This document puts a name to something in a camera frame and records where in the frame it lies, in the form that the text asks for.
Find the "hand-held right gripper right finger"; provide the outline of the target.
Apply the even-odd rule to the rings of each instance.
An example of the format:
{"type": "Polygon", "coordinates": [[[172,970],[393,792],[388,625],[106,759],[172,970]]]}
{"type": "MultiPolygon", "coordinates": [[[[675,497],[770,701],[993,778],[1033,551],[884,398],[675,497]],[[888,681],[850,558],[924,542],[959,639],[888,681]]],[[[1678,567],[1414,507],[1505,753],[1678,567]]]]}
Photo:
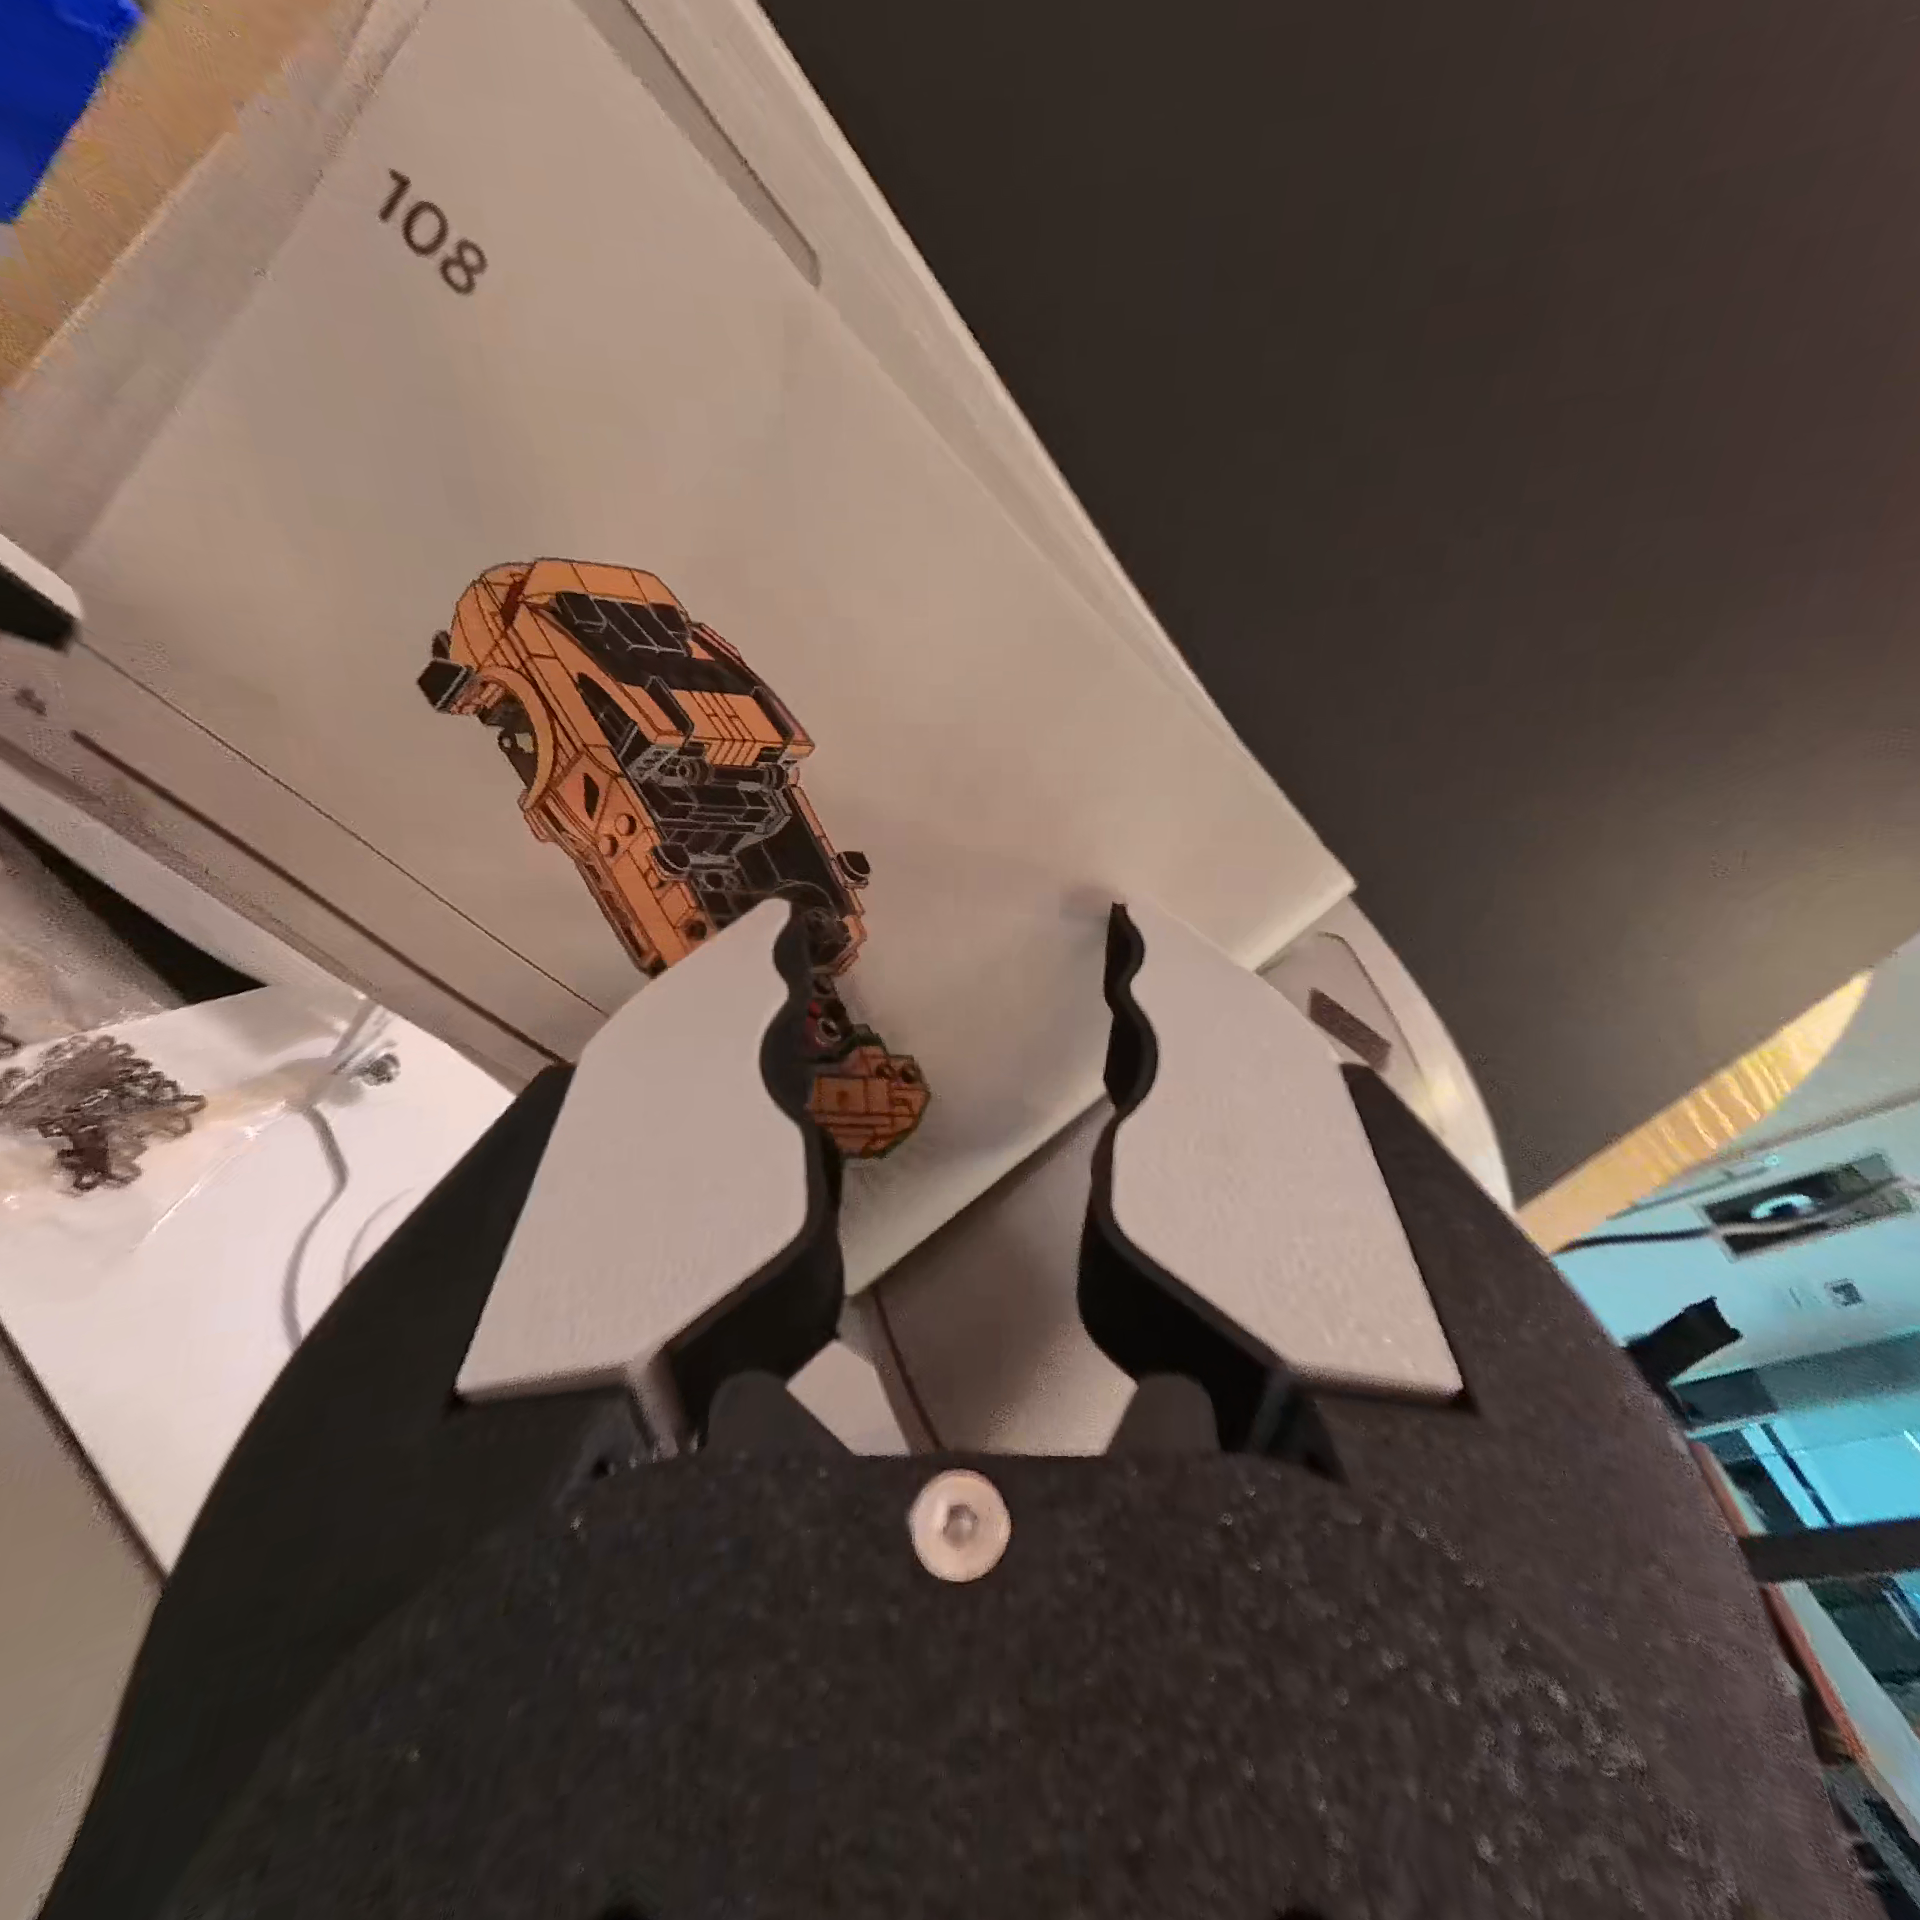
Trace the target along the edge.
{"type": "Polygon", "coordinates": [[[1460,1366],[1328,1038],[1151,903],[1112,907],[1103,989],[1112,1118],[1076,1280],[1099,1351],[1217,1405],[1260,1405],[1280,1381],[1456,1400],[1460,1366]]]}

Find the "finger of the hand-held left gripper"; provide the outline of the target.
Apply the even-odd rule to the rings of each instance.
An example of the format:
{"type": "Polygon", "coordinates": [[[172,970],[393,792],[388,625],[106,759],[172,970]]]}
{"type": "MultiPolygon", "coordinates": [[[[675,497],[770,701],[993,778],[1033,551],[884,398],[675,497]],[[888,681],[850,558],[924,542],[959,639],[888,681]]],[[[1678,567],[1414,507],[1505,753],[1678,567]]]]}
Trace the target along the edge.
{"type": "Polygon", "coordinates": [[[62,653],[84,619],[75,587],[9,537],[3,549],[3,637],[62,653]]]}

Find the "clear bag of black parts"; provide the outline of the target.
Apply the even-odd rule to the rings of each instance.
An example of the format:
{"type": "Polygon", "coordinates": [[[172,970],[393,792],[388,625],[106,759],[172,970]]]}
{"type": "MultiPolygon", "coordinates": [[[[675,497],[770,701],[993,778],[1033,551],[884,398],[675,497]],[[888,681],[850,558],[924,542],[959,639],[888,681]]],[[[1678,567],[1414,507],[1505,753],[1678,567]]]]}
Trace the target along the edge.
{"type": "Polygon", "coordinates": [[[331,1109],[353,1089],[384,1087],[398,1073],[398,1016],[368,999],[323,1054],[244,1071],[206,1087],[180,1078],[107,1027],[44,1042],[31,1061],[4,1042],[4,1237],[39,1225],[56,1203],[135,1185],[158,1150],[201,1142],[209,1162],[160,1217],[199,1194],[276,1121],[297,1120],[328,1169],[318,1227],[351,1191],[353,1168],[331,1109]]]}

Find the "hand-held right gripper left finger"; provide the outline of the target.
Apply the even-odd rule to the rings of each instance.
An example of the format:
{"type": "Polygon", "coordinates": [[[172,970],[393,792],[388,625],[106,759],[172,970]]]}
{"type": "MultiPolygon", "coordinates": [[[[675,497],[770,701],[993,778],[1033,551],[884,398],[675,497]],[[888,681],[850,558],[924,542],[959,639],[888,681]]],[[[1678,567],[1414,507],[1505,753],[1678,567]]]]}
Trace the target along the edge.
{"type": "Polygon", "coordinates": [[[586,1046],[455,1389],[612,1387],[652,1449],[700,1449],[731,1381],[777,1384],[848,1297],[842,1169],[809,1114],[809,949],[764,903],[586,1046]]]}

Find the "white booklet stand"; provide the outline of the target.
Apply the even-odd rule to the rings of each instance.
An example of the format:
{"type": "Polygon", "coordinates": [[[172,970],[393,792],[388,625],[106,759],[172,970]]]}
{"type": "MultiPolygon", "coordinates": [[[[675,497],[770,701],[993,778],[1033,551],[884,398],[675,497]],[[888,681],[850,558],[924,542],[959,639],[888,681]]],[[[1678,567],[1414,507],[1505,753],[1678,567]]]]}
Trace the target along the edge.
{"type": "MultiPolygon", "coordinates": [[[[1110,909],[1070,901],[1041,931],[988,939],[972,919],[910,912],[881,923],[862,999],[926,1049],[935,1095],[919,1131],[888,1159],[850,1166],[840,1203],[847,1291],[908,1282],[929,1295],[891,1362],[897,1394],[1015,1363],[1008,1413],[970,1437],[937,1423],[952,1451],[1008,1445],[1084,1451],[1110,1437],[1119,1391],[1074,1352],[1092,1335],[1030,1331],[1023,1299],[1065,1325],[1068,1256],[1084,1245],[1091,1169],[1112,1118],[1105,1066],[1114,1016],[1103,989],[1110,909]]],[[[1505,1166],[1473,1078],[1434,1007],[1348,903],[1332,907],[1260,977],[1283,992],[1347,1066],[1377,1070],[1463,1168],[1505,1166]]],[[[134,1023],[158,1064],[206,1087],[321,1054],[307,1009],[273,992],[134,1023]]],[[[492,1120],[503,1087],[444,1045],[401,1033],[395,1089],[353,1089],[331,1109],[351,1191],[318,1227],[328,1169],[297,1120],[276,1121],[178,1210],[168,1201],[203,1169],[203,1142],[151,1154],[122,1193],[56,1203],[4,1237],[4,1331],[62,1413],[92,1466],[162,1568],[172,1568],[243,1432],[345,1283],[406,1225],[426,1225],[451,1175],[492,1120]]]]}

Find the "lego instruction booklet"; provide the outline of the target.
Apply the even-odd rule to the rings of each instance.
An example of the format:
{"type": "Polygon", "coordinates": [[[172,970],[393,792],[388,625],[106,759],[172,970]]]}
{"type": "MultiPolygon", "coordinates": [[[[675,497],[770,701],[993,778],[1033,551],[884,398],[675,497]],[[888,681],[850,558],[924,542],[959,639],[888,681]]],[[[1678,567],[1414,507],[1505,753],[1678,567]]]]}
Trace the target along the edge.
{"type": "Polygon", "coordinates": [[[1352,888],[743,3],[348,3],[4,392],[4,531],[78,643],[4,741],[468,1054],[641,984],[523,737],[433,705],[497,569],[729,639],[865,855],[848,995],[930,1109],[848,1282],[1097,1099],[1112,901],[1249,967],[1352,888]]]}

